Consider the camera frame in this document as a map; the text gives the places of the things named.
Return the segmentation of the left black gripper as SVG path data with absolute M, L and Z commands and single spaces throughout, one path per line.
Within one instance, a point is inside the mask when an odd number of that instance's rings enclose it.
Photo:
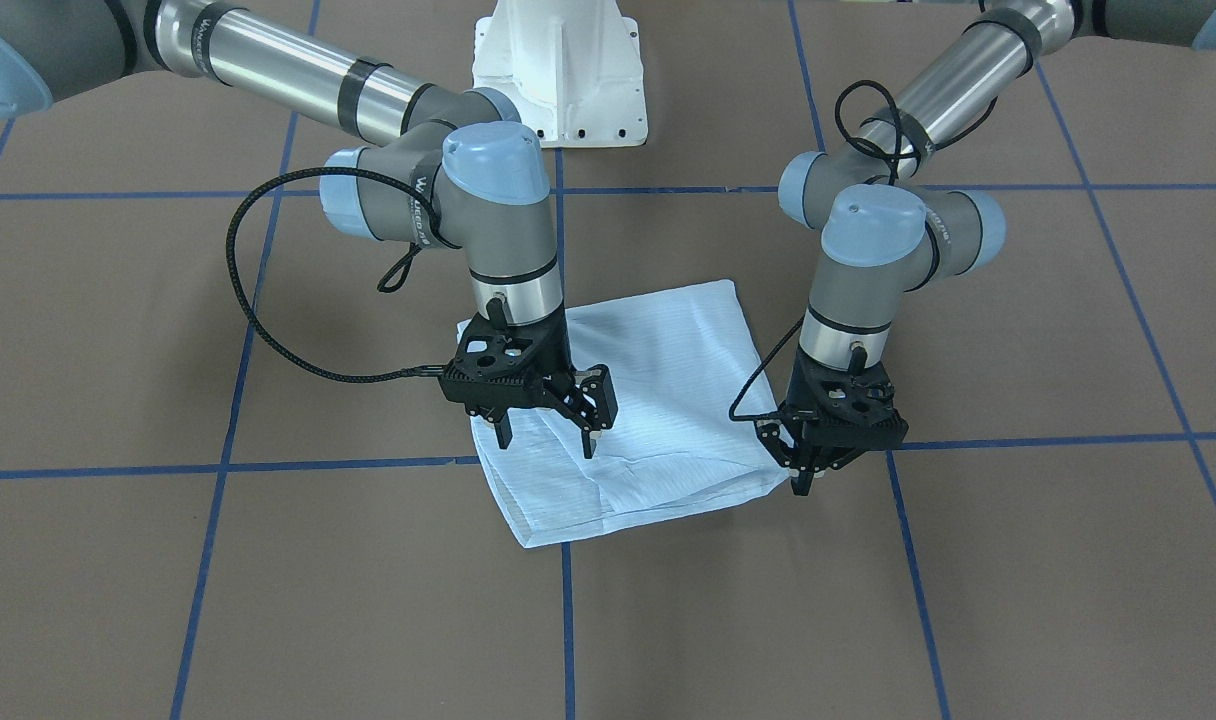
M 882 362 L 860 372 L 856 366 L 831 369 L 796 348 L 786 401 L 756 420 L 756 438 L 788 469 L 795 496 L 807 496 L 827 469 L 845 468 L 865 452 L 901 448 L 908 433 Z

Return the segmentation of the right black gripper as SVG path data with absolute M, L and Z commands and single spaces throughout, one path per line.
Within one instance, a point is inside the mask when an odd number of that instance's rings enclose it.
M 494 322 L 494 306 L 471 317 L 438 382 L 449 401 L 490 421 L 500 450 L 513 441 L 511 409 L 548 409 L 581 431 L 582 456 L 617 420 L 608 366 L 573 365 L 564 306 L 535 324 Z

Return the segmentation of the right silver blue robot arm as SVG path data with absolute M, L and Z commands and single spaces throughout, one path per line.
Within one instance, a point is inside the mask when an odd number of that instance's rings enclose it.
M 617 398 L 606 365 L 573 365 L 547 168 L 502 91 L 445 90 L 233 1 L 0 1 L 0 119 L 147 71 L 237 88 L 361 141 L 261 182 L 230 219 L 230 282 L 266 345 L 340 383 L 434 378 L 447 401 L 492 424 L 500 448 L 512 441 L 512 410 L 554 411 L 593 456 Z M 236 259 L 241 223 L 261 197 L 306 178 L 338 231 L 409 244 L 379 291 L 401 287 L 421 251 L 463 251 L 475 315 L 447 364 L 339 375 L 292 354 L 257 319 Z

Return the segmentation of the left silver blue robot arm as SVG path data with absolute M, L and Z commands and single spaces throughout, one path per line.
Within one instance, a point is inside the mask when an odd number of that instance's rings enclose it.
M 1004 247 L 996 199 L 918 187 L 914 174 L 1079 38 L 1216 54 L 1216 1 L 980 1 L 905 90 L 873 79 L 844 88 L 833 105 L 837 150 L 803 152 L 783 169 L 779 208 L 817 234 L 820 254 L 786 334 L 796 341 L 786 396 L 748 421 L 796 496 L 829 469 L 902 446 L 908 423 L 883 362 L 902 297 L 976 272 Z

